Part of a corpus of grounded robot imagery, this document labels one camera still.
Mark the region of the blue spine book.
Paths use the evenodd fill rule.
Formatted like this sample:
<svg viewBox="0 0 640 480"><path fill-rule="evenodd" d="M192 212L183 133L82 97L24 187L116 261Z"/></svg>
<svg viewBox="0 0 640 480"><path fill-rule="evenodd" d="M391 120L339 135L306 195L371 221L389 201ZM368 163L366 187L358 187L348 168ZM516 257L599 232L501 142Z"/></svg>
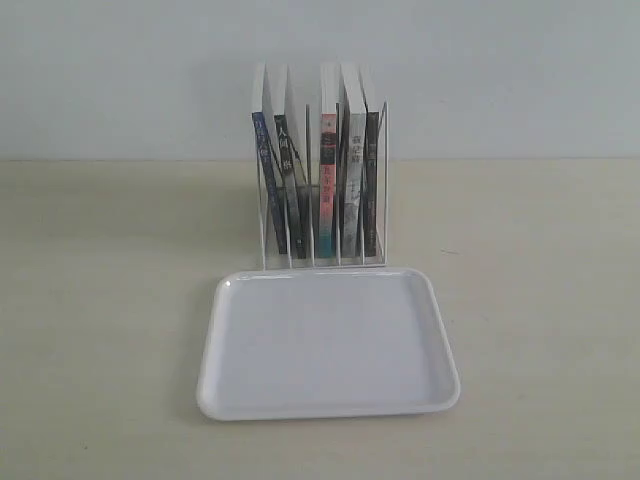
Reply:
<svg viewBox="0 0 640 480"><path fill-rule="evenodd" d="M277 146L275 122L271 102L271 89L264 62L255 66L251 107L256 152L264 176L268 207L274 226L277 248L280 254L287 254L288 238L285 214L278 184L280 170L278 154L275 150Z"/></svg>

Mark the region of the red teal spine book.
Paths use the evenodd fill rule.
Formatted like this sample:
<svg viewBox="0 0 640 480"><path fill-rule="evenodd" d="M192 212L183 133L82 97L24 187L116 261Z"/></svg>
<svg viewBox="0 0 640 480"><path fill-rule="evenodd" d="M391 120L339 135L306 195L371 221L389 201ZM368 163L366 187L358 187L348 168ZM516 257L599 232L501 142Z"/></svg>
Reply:
<svg viewBox="0 0 640 480"><path fill-rule="evenodd" d="M321 117L319 168L318 253L321 258L333 255L333 214L336 183L339 101L335 63L321 65Z"/></svg>

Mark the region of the dark brown spine book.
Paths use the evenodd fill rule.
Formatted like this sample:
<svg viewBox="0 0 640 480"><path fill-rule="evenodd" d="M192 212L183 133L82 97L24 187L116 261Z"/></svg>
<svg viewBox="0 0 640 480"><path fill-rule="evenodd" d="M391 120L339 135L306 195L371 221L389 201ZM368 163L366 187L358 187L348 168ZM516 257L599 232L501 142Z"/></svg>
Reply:
<svg viewBox="0 0 640 480"><path fill-rule="evenodd" d="M380 107L369 69L366 66L361 66L359 76L366 107L363 206L364 253L366 257L375 257L377 255L376 222Z"/></svg>

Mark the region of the black grey spine book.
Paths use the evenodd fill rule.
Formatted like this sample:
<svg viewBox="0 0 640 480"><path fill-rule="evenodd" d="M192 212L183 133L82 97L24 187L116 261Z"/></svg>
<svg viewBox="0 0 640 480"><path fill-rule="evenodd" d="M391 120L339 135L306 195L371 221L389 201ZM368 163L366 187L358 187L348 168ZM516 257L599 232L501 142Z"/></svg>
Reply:
<svg viewBox="0 0 640 480"><path fill-rule="evenodd" d="M299 190L305 185L306 179L300 156L299 129L293 93L290 68L282 64L277 69L273 112L291 245L296 257L302 259L306 257L306 236L302 211L304 199Z"/></svg>

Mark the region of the light grey spine book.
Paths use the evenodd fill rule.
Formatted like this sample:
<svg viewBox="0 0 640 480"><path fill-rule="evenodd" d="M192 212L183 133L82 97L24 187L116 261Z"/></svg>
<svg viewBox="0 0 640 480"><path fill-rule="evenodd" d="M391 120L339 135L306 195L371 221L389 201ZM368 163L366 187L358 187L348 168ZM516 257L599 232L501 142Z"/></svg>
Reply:
<svg viewBox="0 0 640 480"><path fill-rule="evenodd" d="M341 74L344 86L344 120L347 124L341 252L345 257L354 257L357 255L359 233L367 110L357 66L354 63L343 62L341 64Z"/></svg>

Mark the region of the white plastic tray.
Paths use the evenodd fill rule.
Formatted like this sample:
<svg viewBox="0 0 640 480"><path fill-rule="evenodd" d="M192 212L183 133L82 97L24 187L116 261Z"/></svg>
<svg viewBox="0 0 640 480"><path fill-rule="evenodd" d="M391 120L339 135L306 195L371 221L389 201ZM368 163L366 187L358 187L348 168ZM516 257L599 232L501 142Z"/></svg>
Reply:
<svg viewBox="0 0 640 480"><path fill-rule="evenodd" d="M211 419L426 414L452 408L460 393L420 271L245 271L217 285L196 388Z"/></svg>

